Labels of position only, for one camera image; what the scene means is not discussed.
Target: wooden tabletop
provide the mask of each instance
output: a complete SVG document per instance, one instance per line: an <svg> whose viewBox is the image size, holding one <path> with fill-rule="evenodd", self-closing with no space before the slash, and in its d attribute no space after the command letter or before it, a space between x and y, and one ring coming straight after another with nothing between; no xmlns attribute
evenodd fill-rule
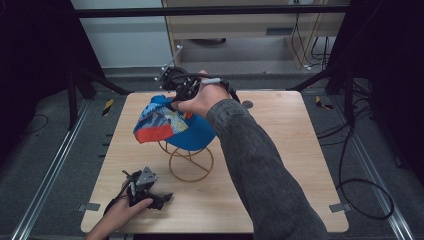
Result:
<svg viewBox="0 0 424 240"><path fill-rule="evenodd" d="M214 165L201 181L182 182L169 169L170 155L157 142L139 144L132 131L138 117L152 96L164 92L133 93L125 102L109 150L94 187L90 203L101 204L98 211L86 211L81 224L89 232L100 220L110 200L118 194L125 175L149 166L158 180L151 188L157 195L173 193L162 210L147 209L121 231L126 233L248 233L250 220L232 184L219 139L208 148ZM308 201L324 221L329 232L344 232L348 222L344 212L332 213L329 205L339 203L327 164L321 152L302 96L294 91L239 91L241 101L249 100L249 110L270 135L284 165L299 182ZM195 161L210 166L210 156L203 151ZM199 178L204 170L184 159L173 158L175 174Z"/></svg>

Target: colorful cloth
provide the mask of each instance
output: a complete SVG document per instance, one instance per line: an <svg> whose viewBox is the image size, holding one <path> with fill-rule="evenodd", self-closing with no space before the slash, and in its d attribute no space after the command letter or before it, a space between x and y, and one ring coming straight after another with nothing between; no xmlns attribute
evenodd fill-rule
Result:
<svg viewBox="0 0 424 240"><path fill-rule="evenodd" d="M203 118L180 111L172 111L172 98L154 96L141 113L134 128L139 143L165 140L176 147L196 151L203 149L215 137L215 132Z"/></svg>

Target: black cable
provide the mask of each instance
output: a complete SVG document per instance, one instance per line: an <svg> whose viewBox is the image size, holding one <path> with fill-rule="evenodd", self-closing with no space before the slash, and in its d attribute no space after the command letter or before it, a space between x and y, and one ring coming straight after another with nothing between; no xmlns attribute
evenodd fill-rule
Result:
<svg viewBox="0 0 424 240"><path fill-rule="evenodd" d="M292 45L292 49L294 51L294 54L296 54L296 58L299 61L299 65L302 66L302 61L300 61L299 55L297 54L296 48L294 47L294 43L293 43L294 42L294 33L296 32L298 21L299 21L299 13L296 14L296 22L294 24L293 32L292 32L292 35L291 35L291 45Z"/></svg>
<svg viewBox="0 0 424 240"><path fill-rule="evenodd" d="M112 199L109 204L106 206L105 211L103 213L103 216L109 211L109 209L111 209L113 207L113 205L115 205L115 203L117 203L121 198L127 197L128 195L124 195L121 196L122 193L125 191L125 189L127 189L128 187L128 180L122 185L122 189L121 191L119 191L118 195Z"/></svg>
<svg viewBox="0 0 424 240"><path fill-rule="evenodd" d="M300 45L302 46L302 51L303 51L303 57L305 58L305 60L309 63L310 67L313 67L315 65L318 65L319 63L311 63L308 59L308 57L306 56L306 48L305 45L303 45L303 41L302 41L302 37L300 36L300 31L299 31L299 13L296 14L296 32L297 32L297 36L299 37L300 40Z"/></svg>
<svg viewBox="0 0 424 240"><path fill-rule="evenodd" d="M370 108L369 107L364 107L364 108L362 108L361 110L359 110L356 114L355 114L355 119L356 120L358 120L357 119L357 117L361 114L361 113L363 113L363 112L365 112L365 111L368 111L368 110L370 110ZM331 130L333 130L333 129L336 129L334 132L331 132L331 133L329 133L329 134L327 134L327 135L324 135L324 136L317 136L317 138L318 139L322 139L322 138L326 138L326 137L329 137L329 136L332 136L332 135L334 135L334 134L336 134L337 132L340 132L343 128L345 128L346 126L348 126L349 124L348 123L343 123L343 124L340 124L340 125L337 125L337 126L335 126L335 127L331 127L331 128L329 128L329 129L327 129L327 130L324 130L324 131L322 131L322 132L319 132L319 133L316 133L317 135L319 135L319 134L323 134L323 133L326 133L326 132L328 132L328 131L331 131Z"/></svg>
<svg viewBox="0 0 424 240"><path fill-rule="evenodd" d="M314 65L319 65L321 64L321 70L324 70L325 68L327 68L327 60L328 60L328 55L327 54L327 50L330 47L329 46L329 37L325 37L325 44L324 44L324 52L323 53L314 53L314 49L317 46L317 42L318 42L319 37L316 37L314 40L314 43L312 45L312 49L311 49L311 57L317 61L321 61L321 63L316 63Z"/></svg>
<svg viewBox="0 0 424 240"><path fill-rule="evenodd" d="M43 124L43 126L41 126L41 127L37 128L37 129L35 129L35 130L32 130L32 131L23 132L23 134L31 134L31 133L38 132L38 131L40 131L41 129L43 129L43 128L47 125L47 123L49 123L49 117L47 117L47 116L46 116L46 115L44 115L44 114L35 114L35 115L34 115L34 117L44 117L44 118L46 119L46 122Z"/></svg>
<svg viewBox="0 0 424 240"><path fill-rule="evenodd" d="M343 195L344 199L349 203L349 205L353 209L355 209L360 214L362 214L362 215L364 215L364 216L366 216L366 217L368 217L370 219L374 219L374 220L386 220L390 216L392 216L393 215L393 212L394 212L394 202L393 202L393 199L392 199L392 197L390 196L390 194L386 190L384 190L382 187L380 187L376 183L371 182L369 180L365 180L365 179L352 178L352 179L348 179L348 180L342 181L342 165L343 165L343 159L344 159L344 155L345 155L345 152L346 152L347 143L349 142L349 139L352 136L353 131L354 131L354 128L351 127L349 129L348 135L346 136L346 140L345 140L345 142L343 144L342 154L340 156L340 162L339 162L339 184L337 185L336 189L340 189L340 191L342 192L342 195ZM352 201L346 196L346 193L345 193L344 188L343 188L344 185L346 185L347 183L351 183L351 182L367 183L367 184L370 184L370 185L372 185L374 187L377 187L380 191L382 191L388 197L388 199L390 201L390 210L389 210L389 213L387 213L384 216L375 216L375 215L371 215L371 214L366 213L365 211L363 211L360 208L358 208L355 204L353 204Z"/></svg>
<svg viewBox="0 0 424 240"><path fill-rule="evenodd" d="M320 144L321 147L325 147L325 146L333 146L333 145L337 145L337 144L341 144L344 143L345 141L340 141L340 142L334 142L334 143L323 143Z"/></svg>
<svg viewBox="0 0 424 240"><path fill-rule="evenodd" d="M366 89L364 86L362 86L361 84L359 84L355 81L353 82L353 87L355 88L354 90L356 90L359 94L361 94L365 97L371 96L370 90Z"/></svg>
<svg viewBox="0 0 424 240"><path fill-rule="evenodd" d="M367 98L367 97L365 97L365 98L360 98L360 99L358 99L358 100L356 100L354 103L353 103L353 106L355 106L358 102L361 102L361 101L366 101L366 102L369 102L369 98Z"/></svg>

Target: hand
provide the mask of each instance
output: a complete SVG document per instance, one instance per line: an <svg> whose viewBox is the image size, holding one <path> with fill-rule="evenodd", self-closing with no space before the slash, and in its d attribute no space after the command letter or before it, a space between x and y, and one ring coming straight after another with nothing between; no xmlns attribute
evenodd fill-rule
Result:
<svg viewBox="0 0 424 240"><path fill-rule="evenodd" d="M172 103L172 107L182 112L192 112L206 118L206 114L217 102L229 99L227 91L220 84L201 84L197 95L188 101L177 101Z"/></svg>
<svg viewBox="0 0 424 240"><path fill-rule="evenodd" d="M109 209L106 215L94 226L94 228L87 234L87 240L100 240L105 239L111 233L119 230L127 224L135 215L140 214L152 202L153 199L148 198L130 207L128 197L122 197Z"/></svg>

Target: sleeve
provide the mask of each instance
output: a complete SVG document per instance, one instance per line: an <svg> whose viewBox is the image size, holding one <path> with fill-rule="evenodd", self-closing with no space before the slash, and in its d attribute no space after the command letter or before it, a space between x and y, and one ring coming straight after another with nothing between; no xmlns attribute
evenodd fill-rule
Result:
<svg viewBox="0 0 424 240"><path fill-rule="evenodd" d="M206 119L221 141L255 239L327 239L324 223L284 167L273 141L243 105L222 100Z"/></svg>

